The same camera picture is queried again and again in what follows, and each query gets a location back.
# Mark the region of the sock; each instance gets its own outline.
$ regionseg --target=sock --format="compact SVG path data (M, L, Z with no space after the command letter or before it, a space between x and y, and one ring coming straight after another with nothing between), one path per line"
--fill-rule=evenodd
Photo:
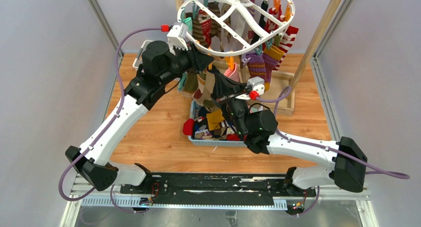
M282 61L284 60L286 54L288 53L289 49L294 44L295 38L298 33L298 28L289 26L286 30L284 36L281 39L281 43L278 46L278 48L284 52L281 60L279 60L278 64L276 65L276 68L279 68L281 66Z
M272 70L281 60L282 56L283 56L283 51L281 51L276 46L271 46L270 50L266 48L263 51L262 58L263 58L263 61L265 62L266 76L268 78L268 82L271 82Z
M267 11L268 7L269 7L269 4L266 2L266 0L263 0L262 5L260 5L260 8L263 9L264 11ZM265 16L263 15L260 15L259 26L261 28L265 28L266 26ZM259 35L254 34L253 40L251 41L250 44L254 44L255 42L259 40L259 38L260 38Z
M186 17L191 17L193 21L193 32L192 36L196 39L200 45L206 46L205 38L203 37L202 25L199 22L199 15L196 15L196 18L193 18L193 13L187 12Z
M278 17L278 14L276 13L276 9L273 7L271 9L269 9L269 14L273 15L274 17ZM270 19L268 19L268 21L266 22L265 25L265 31L270 33L273 30L276 30L278 28L278 25L274 22L272 22Z
M183 125L183 134L192 136L194 124L195 121L193 119L188 119Z
M229 5L227 3L224 4L222 6L222 9L221 9L221 15L223 16L228 11L228 9L230 7L231 7L231 5ZM224 22L227 26L231 27L231 16L228 17ZM232 36L231 33L229 33L227 30L224 30L224 35L227 37L228 43L230 43L231 42L231 36Z
M221 10L219 9L219 3L209 2L208 8L213 12L217 17L221 17ZM215 20L212 20L212 26L210 28L210 37L218 37L221 39L221 25Z
M256 54L248 54L246 55L246 58L250 58L249 63L247 63L250 78L258 76L264 79L265 82L269 82L268 78L266 77L266 66L262 56L258 56Z
M215 76L207 71L204 71L200 75L201 77L199 77L198 75L198 89L193 94L193 98L195 99L196 103L198 103L200 106L212 108L215 106L211 99L213 86L215 85Z
M197 74L197 78L198 78L198 89L200 90L200 92L203 93L203 90L205 88L205 82L206 82L206 72Z
M186 84L184 85L184 91L189 94L193 94L198 88L197 75L195 73L187 72Z
M256 12L253 7L247 7L247 10L251 13L251 15L254 17L254 13Z
M184 88L184 85L186 84L187 74L184 72L183 76L180 78L180 83L178 84L178 92L182 91Z
M252 17L254 17L254 14L256 13L256 10L253 7L247 7L247 11L249 11L249 13L252 15ZM254 37L254 31L251 30L250 31L250 26L248 24L246 24L247 26L247 39L253 39Z
M206 118L208 119L208 126L209 126L210 131L220 128L219 123L225 120L224 117L222 116L221 109L218 109L215 112L207 114Z
M203 37L205 39L206 44L209 47L212 43L212 38L211 38L212 19L203 10L199 10L198 17L199 17L200 25L202 26Z
M224 76L230 78L233 81L240 82L240 74L238 73L237 63L234 63L234 69L233 70L228 68L225 71Z

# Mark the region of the orange clip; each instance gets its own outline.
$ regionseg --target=orange clip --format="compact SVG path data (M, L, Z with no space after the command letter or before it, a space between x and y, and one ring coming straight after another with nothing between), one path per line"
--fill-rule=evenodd
M279 12L279 5L280 4L281 4L281 0L274 0L274 8L275 8L276 13Z
M210 63L210 64L209 64L209 66L208 66L208 70L212 70L212 64L213 64L213 63Z
M285 17L283 18L283 21L284 22L288 22L290 18L291 18L291 8L289 7L289 5L287 5L286 6Z
M234 70L234 57L225 57L225 61L228 64L229 69L233 71Z

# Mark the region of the striped sock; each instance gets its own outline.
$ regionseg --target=striped sock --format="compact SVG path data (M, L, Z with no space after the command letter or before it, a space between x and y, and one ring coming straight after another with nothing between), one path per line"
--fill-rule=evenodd
M221 17L221 10L219 9L219 4L215 2L208 3L209 10L214 13L217 17ZM210 36L221 38L221 25L215 20L212 20L212 26L210 28Z
M281 43L278 47L281 51L284 52L284 54L283 54L283 57L279 60L278 64L276 65L277 69L279 69L279 67L281 67L282 61L284 60L284 58L285 58L286 54L288 53L289 49L294 44L294 41L295 41L295 38L297 36L298 30L299 29L296 28L296 27L289 26L288 29L286 30L285 35L282 37Z
M199 22L199 15L196 15L196 18L193 19L193 13L191 12L187 12L186 13L186 17L191 17L192 21L193 21L193 33L192 36L194 39L196 39L200 45L202 46L207 46L207 43L205 42L205 38L203 36L203 31L202 31L202 25Z
M271 82L272 70L281 60L282 56L283 56L283 51L281 51L276 46L271 46L270 50L266 48L263 51L262 58L263 58L263 61L265 62L266 76L268 77L268 82Z
M247 63L250 78L258 76L264 79L265 82L268 82L268 78L266 77L266 66L262 56L258 56L256 54L248 54L246 55L246 58L250 58L249 63Z

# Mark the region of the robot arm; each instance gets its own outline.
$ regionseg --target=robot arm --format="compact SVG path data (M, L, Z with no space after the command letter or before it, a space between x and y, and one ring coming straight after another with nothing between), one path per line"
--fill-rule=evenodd
M168 33L171 47L163 41L151 42L142 53L143 64L139 66L136 77L125 89L125 101L120 114L116 115L121 100L110 116L86 142L79 147L70 146L67 149L66 156L71 162L86 149L90 149L74 167L96 190L105 190L112 184L142 186L144 180L150 175L150 172L140 164L114 163L109 161L109 158L133 124L165 94L165 86L168 83L180 77L184 72L202 72L213 61L213 57L199 52L192 42L186 43L184 38L182 39L186 31L185 24L174 25ZM358 166L358 172L355 172L355 168L350 169L350 167L356 167L356 164L345 160L341 162L343 166L340 169L338 160L342 159L335 152L291 142L293 139L300 139L340 149L341 146L344 146L341 144L342 141L341 143L319 141L285 133L281 133L281 135L275 133L278 122L270 110L252 114L248 112L246 100L263 93L260 90L263 80L255 77L248 83L238 83L223 76L216 69L212 69L210 72L215 74L215 87L212 94L214 103L221 107L226 120L232 121L241 138L247 135L245 143L251 151L286 154L319 164L310 168L290 168L284 181L287 190L293 192L315 185L335 183L346 190L362 191L365 167L362 170ZM115 120L112 125L109 125L111 119ZM97 142L91 146L92 140L95 139L98 139ZM356 145L351 148L348 145L345 149L347 152L351 152L355 147L358 149L357 151L361 152ZM338 181L338 177L349 178L343 184ZM354 181L353 184L357 188L349 186L350 180Z

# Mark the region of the wooden floor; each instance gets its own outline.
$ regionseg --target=wooden floor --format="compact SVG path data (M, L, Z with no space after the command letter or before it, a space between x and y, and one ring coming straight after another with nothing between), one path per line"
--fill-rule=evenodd
M124 87L135 77L135 54L124 56L120 74ZM302 55L289 54L281 71L294 73ZM116 85L108 112L120 99ZM191 99L174 89L163 96L127 133L111 156L112 161L141 163L151 171L285 173L289 167L314 163L284 155L254 154L247 148L194 146L183 135L183 123L189 117ZM317 87L308 65L296 87L292 117L277 116L280 130L312 139L330 140L326 118Z

